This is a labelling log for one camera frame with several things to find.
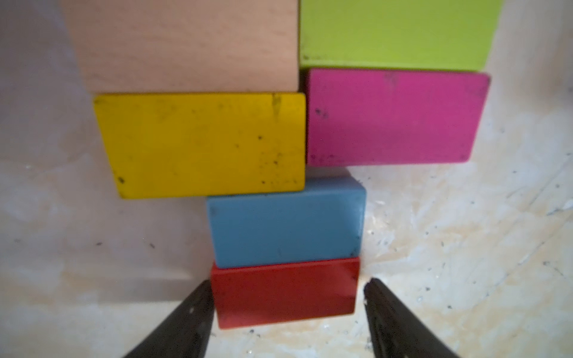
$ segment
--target natural wood block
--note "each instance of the natural wood block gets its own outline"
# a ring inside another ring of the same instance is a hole
[[[297,0],[60,0],[89,91],[295,92]]]
[[[94,107],[123,198],[304,188],[302,93],[100,95]]]

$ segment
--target table surface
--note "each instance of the table surface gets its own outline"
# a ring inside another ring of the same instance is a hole
[[[119,357],[207,277],[205,200],[121,200],[55,1],[0,14],[0,355]],[[573,355],[572,39],[573,2],[507,0],[471,160],[349,168],[360,287],[381,278],[460,356]],[[215,324],[207,357],[372,357],[361,293],[253,330]]]

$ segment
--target scratch mark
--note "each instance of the scratch mark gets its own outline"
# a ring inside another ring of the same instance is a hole
[[[282,97],[280,94],[278,93],[273,93],[273,99],[272,99],[272,105],[273,105],[273,114],[275,117],[278,116],[278,113],[281,110],[281,102],[282,102]]]
[[[469,275],[466,277],[465,279],[465,283],[468,282],[469,278],[473,275],[473,273],[476,271],[477,267],[483,262],[484,258],[480,258],[480,260],[477,262],[477,264],[472,268],[472,270],[469,272]]]
[[[523,189],[524,187],[520,187],[518,189],[515,189],[514,191],[510,192],[508,195],[505,196],[506,199],[511,198],[515,193],[517,193],[518,191],[520,191],[521,189]]]
[[[509,277],[509,273],[505,273],[505,275],[503,275],[503,277],[497,281],[495,284],[493,284],[494,288],[497,288],[499,285],[503,284],[505,282],[505,280],[507,280],[507,278]]]
[[[557,178],[559,174],[561,174],[561,172],[567,167],[570,161],[571,159],[566,160],[565,163],[563,163],[563,165],[551,176],[551,178],[549,178],[549,180],[545,183],[545,185],[537,192],[537,194],[535,194],[533,199],[529,202],[529,206],[527,207],[527,209],[529,209],[533,205],[533,203],[535,203],[535,201],[539,198],[539,195],[541,195],[545,191],[545,189],[547,189],[549,184],[551,184],[551,182],[555,180],[555,178]]]
[[[535,254],[543,245],[545,245],[545,241],[541,241],[541,243],[537,246],[535,246],[535,248],[533,249],[533,251],[531,251],[529,254],[527,254],[524,258],[522,258],[517,265],[521,266],[524,263],[526,263],[527,261],[529,261],[529,259],[533,256],[533,254]]]
[[[556,268],[555,266],[551,265],[551,263],[549,261],[543,261],[543,266],[547,266],[550,267],[551,269],[553,269],[555,272],[557,272],[561,277],[563,278],[567,278],[563,272],[561,272],[558,268]]]
[[[546,216],[550,217],[551,215],[555,215],[555,214],[560,213],[560,212],[562,212],[562,211],[563,211],[562,209],[557,208],[557,209],[555,209],[555,210],[553,210],[553,211],[548,212]]]

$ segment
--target stacked blocks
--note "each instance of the stacked blocks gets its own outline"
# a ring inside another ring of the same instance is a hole
[[[299,0],[61,3],[120,196],[210,196],[221,328],[354,311],[366,191],[305,160],[469,160],[501,7],[300,0],[297,51]]]
[[[301,0],[308,165],[469,160],[501,4]]]
[[[309,179],[302,192],[209,198],[219,327],[352,313],[365,205],[353,178]]]

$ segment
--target blue block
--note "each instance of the blue block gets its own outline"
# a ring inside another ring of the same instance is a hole
[[[307,179],[304,191],[211,196],[220,268],[356,257],[366,190],[350,177]]]

